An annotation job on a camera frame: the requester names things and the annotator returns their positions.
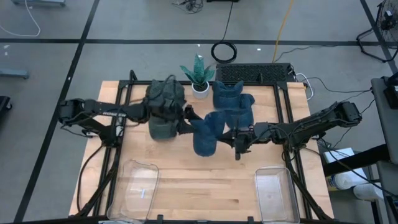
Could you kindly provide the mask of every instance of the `clear plastic bin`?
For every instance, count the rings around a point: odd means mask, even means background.
[[[152,206],[159,169],[153,164],[126,161],[118,177],[112,205],[106,215],[110,220],[141,224],[147,220]]]
[[[263,223],[300,223],[299,208],[288,169],[258,169],[256,188]]]

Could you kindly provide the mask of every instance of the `white cord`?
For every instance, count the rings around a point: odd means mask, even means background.
[[[29,15],[30,15],[30,18],[32,18],[32,21],[36,24],[37,29],[39,30],[39,31],[37,31],[37,34],[36,34],[36,35],[15,34],[15,33],[13,33],[13,32],[10,32],[10,31],[6,30],[6,29],[3,28],[1,25],[0,25],[0,28],[1,28],[2,30],[4,30],[5,32],[7,32],[8,34],[15,35],[15,36],[17,36],[17,37],[37,37],[37,36],[39,36],[39,34],[40,34],[40,32],[41,32],[42,30],[40,29],[40,26],[37,24],[36,20],[33,18],[32,14],[30,13],[29,7],[27,7],[27,0],[25,0],[25,6],[26,6],[27,12],[28,12]]]
[[[307,98],[307,100],[311,100],[311,98],[313,97],[313,90],[312,90],[310,81],[309,81],[309,80],[307,79],[307,77],[306,77],[304,74],[302,74],[302,73],[297,73],[296,76],[297,76],[297,75],[302,75],[302,76],[304,77],[305,81],[307,82],[308,87],[310,88],[310,91],[311,91],[311,96],[310,96],[309,98]]]

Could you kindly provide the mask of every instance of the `blue cloth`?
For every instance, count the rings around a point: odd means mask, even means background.
[[[243,81],[235,86],[226,86],[220,81],[213,83],[213,106],[218,110],[239,108]]]
[[[253,110],[254,97],[250,94],[241,94],[239,108],[226,110],[226,125],[230,129],[247,128],[254,123]]]
[[[217,137],[221,136],[225,126],[225,113],[215,111],[208,113],[204,120],[192,120],[193,150],[199,156],[211,156],[216,152]]]

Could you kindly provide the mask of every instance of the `concrete floor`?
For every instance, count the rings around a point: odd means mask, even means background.
[[[366,2],[376,15],[380,0]],[[94,0],[68,0],[67,6],[33,5],[40,39],[79,39]],[[205,3],[202,12],[184,14],[171,6],[172,0],[100,0],[89,39],[220,39],[224,33],[230,3]],[[242,0],[233,7],[226,39],[275,40],[289,0]],[[0,25],[20,34],[36,32],[25,7],[8,0],[0,2]],[[282,40],[352,41],[370,28],[359,1],[301,0],[294,3]],[[0,39],[14,38],[0,30]],[[371,34],[367,41],[377,41]],[[281,45],[279,53],[296,45]],[[13,110],[0,127],[0,223],[12,222],[39,154],[77,44],[15,44],[0,40],[0,67],[27,69],[30,79],[0,78],[0,95],[10,96]],[[273,45],[237,45],[235,63],[270,62]],[[138,79],[163,80],[173,73],[186,80],[179,65],[190,65],[196,53],[206,63],[215,63],[210,44],[85,44],[67,98],[97,98],[103,80],[127,79],[134,69]],[[380,47],[366,47],[383,55]],[[231,50],[220,46],[216,54],[228,58]],[[387,63],[365,56],[357,46],[298,50],[279,62],[290,62],[295,71],[319,77],[333,90],[365,90],[375,77],[391,75]],[[350,95],[326,91],[311,80],[315,96],[309,101],[312,113]],[[373,99],[365,93],[352,99],[362,110]],[[337,142],[345,129],[328,132],[326,140]],[[339,144],[365,151],[384,143],[375,105],[364,114]],[[24,220],[64,218],[70,203],[86,140],[57,126]],[[347,222],[371,223],[369,202],[331,194],[335,217]]]

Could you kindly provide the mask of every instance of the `wooden table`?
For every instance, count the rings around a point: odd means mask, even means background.
[[[118,82],[103,82],[98,101],[114,103],[117,87]],[[144,97],[146,87],[146,85],[134,85],[131,100]],[[294,120],[310,115],[302,83],[288,83],[288,87]],[[243,93],[252,94],[256,100],[252,106],[254,122],[278,122],[272,87],[245,86]],[[193,105],[195,112],[202,118],[213,111],[212,94],[211,91],[207,99],[198,100],[193,97],[191,87],[185,86],[188,103]],[[280,91],[280,100],[284,119],[287,120],[282,91]],[[103,116],[97,116],[96,119],[104,124],[109,124],[111,121],[110,117]],[[149,219],[156,219],[158,214],[163,214],[165,220],[238,221],[247,220],[248,216],[261,220],[254,173],[258,168],[265,166],[284,166],[285,163],[281,158],[282,146],[273,143],[253,145],[251,153],[243,154],[240,161],[235,161],[234,150],[219,142],[213,156],[200,157],[193,151],[192,134],[177,136],[167,142],[156,142],[150,138],[147,125],[126,128],[119,170],[124,162],[131,159],[159,167],[160,179]],[[83,162],[100,144],[98,138],[88,140]],[[318,151],[315,141],[311,140],[307,147]],[[333,217],[320,157],[305,149],[301,150],[301,155],[308,191],[325,213]],[[104,149],[85,169],[81,182],[81,205],[88,201],[98,186],[103,157]],[[297,188],[296,192],[300,215],[305,217],[302,196]],[[100,212],[102,214],[107,196],[105,190]],[[70,214],[76,212],[75,191]]]

